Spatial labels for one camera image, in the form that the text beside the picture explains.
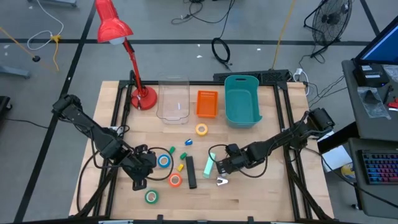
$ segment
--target teal basket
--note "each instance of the teal basket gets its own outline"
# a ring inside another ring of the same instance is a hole
[[[225,113],[230,127],[251,128],[261,120],[258,86],[259,80],[252,76],[231,75],[225,79]]]

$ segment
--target blue screen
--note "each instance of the blue screen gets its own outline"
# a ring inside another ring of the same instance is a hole
[[[362,58],[384,62],[398,62],[398,26],[371,48]]]

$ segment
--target small yellow block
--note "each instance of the small yellow block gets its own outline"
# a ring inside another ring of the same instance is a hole
[[[180,165],[177,167],[177,170],[178,170],[179,172],[181,172],[182,168],[184,168],[184,164],[180,164]]]

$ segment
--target white cable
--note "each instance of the white cable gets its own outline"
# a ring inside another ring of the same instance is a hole
[[[43,12],[45,12],[47,15],[49,15],[51,18],[55,19],[57,22],[59,22],[59,23],[61,24],[61,30],[60,30],[60,32],[57,34],[57,35],[60,35],[60,34],[62,33],[62,31],[63,31],[63,23],[62,23],[61,21],[59,21],[57,18],[53,17],[51,14],[49,14],[49,13],[43,8],[43,6],[41,5],[41,3],[40,3],[39,0],[37,0],[37,3],[39,4],[40,8],[42,8]],[[50,38],[53,36],[53,35],[52,35],[52,32],[49,31],[49,30],[40,31],[40,32],[38,32],[37,34],[33,35],[31,38],[29,38],[29,40],[27,40],[27,48],[29,48],[29,50],[39,50],[39,49],[41,49],[42,47],[46,46],[48,43],[50,43],[50,42],[51,42],[51,39],[50,39],[49,41],[47,41],[46,43],[44,43],[43,45],[41,45],[40,47],[37,47],[37,48],[35,48],[35,49],[33,49],[32,47],[30,47],[30,45],[29,45],[29,43],[32,41],[32,39],[34,39],[34,38],[37,37],[38,35],[43,34],[43,33],[46,33],[46,32],[48,32],[48,33],[50,34]]]
[[[305,75],[305,79],[307,80],[307,83],[308,83],[310,80],[308,79],[308,75],[303,71],[302,68],[296,69],[296,72],[293,75],[293,80],[295,82],[299,82],[300,81],[300,75],[302,73]],[[309,87],[307,87],[307,92],[305,93],[305,95],[308,96],[309,93],[310,93],[310,89],[309,89]]]

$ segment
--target red desk lamp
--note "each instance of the red desk lamp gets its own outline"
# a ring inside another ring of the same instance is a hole
[[[113,45],[123,44],[130,56],[137,87],[131,95],[131,104],[139,110],[151,109],[156,104],[157,95],[153,88],[141,84],[134,49],[126,38],[129,35],[133,35],[132,30],[125,22],[119,19],[112,0],[96,0],[95,6],[101,19],[101,25],[98,29],[98,42],[109,41]]]

